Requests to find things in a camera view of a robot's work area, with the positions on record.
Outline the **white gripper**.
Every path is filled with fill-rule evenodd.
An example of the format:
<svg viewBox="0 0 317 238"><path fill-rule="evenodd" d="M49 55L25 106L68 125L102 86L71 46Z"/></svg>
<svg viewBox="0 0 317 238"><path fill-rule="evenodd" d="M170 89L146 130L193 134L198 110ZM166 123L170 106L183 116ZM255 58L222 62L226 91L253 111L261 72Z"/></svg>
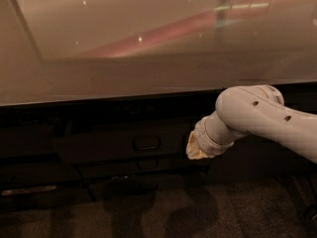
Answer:
<svg viewBox="0 0 317 238"><path fill-rule="evenodd" d="M218 117L204 117L189 134L186 155L189 160L212 159L234 145L233 130Z"/></svg>

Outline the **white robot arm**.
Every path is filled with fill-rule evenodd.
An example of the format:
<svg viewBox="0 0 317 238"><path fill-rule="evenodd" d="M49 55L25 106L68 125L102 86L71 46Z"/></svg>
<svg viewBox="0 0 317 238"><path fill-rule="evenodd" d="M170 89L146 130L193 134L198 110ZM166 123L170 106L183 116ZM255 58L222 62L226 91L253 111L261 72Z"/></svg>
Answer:
<svg viewBox="0 0 317 238"><path fill-rule="evenodd" d="M286 107L280 91L270 85L224 90L214 112L191 131L186 155L190 160L212 159L248 135L277 142L317 163L317 115Z"/></svg>

